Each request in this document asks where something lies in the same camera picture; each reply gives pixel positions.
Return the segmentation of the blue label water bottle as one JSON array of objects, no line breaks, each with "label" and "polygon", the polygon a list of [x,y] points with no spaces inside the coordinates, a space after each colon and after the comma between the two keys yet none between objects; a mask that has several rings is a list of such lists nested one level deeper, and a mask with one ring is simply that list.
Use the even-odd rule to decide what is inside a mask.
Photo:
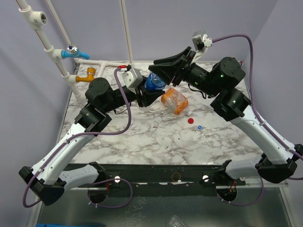
[{"label": "blue label water bottle", "polygon": [[144,86],[146,90],[154,91],[163,90],[166,84],[155,73],[150,72]]}]

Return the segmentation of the red bottle cap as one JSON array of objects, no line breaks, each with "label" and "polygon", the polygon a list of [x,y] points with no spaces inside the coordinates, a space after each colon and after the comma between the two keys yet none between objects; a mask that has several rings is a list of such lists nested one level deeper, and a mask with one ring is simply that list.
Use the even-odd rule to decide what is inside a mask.
[{"label": "red bottle cap", "polygon": [[189,124],[193,124],[193,123],[194,123],[194,119],[193,119],[193,118],[189,118],[189,119],[188,119],[188,123],[189,123]]}]

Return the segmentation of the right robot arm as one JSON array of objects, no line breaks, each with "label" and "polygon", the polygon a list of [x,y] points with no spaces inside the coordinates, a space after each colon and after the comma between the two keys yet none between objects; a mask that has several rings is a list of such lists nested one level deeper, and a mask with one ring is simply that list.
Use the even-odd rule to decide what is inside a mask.
[{"label": "right robot arm", "polygon": [[224,57],[211,71],[206,71],[194,63],[195,55],[187,47],[175,56],[155,60],[148,69],[166,85],[177,86],[184,81],[214,98],[210,104],[214,111],[241,129],[263,151],[260,157],[225,161],[218,181],[229,185],[240,177],[260,176],[271,183],[289,179],[295,173],[303,147],[281,135],[270,135],[263,118],[254,113],[251,100],[236,88],[245,77],[240,63],[233,57]]}]

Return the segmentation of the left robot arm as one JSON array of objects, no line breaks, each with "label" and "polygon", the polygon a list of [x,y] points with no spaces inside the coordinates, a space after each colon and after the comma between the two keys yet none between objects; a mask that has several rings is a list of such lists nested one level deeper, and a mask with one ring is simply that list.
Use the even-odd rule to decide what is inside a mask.
[{"label": "left robot arm", "polygon": [[[103,167],[96,163],[66,171],[65,167],[78,152],[97,136],[116,136],[125,133],[131,126],[131,102],[136,101],[140,107],[150,106],[163,90],[149,91],[145,88],[146,78],[139,83],[134,92],[122,86],[117,79],[118,89],[113,90],[105,78],[96,78],[89,84],[85,93],[87,104],[80,110],[74,123],[65,136],[38,163],[32,167],[24,166],[19,170],[19,176],[26,183],[22,203],[25,208],[31,208],[37,203],[27,204],[27,194],[32,191],[38,201],[49,206],[60,199],[66,190],[92,184],[101,186],[105,181]],[[128,120],[126,126],[114,132],[104,129],[111,122],[109,112],[126,106]]]}]

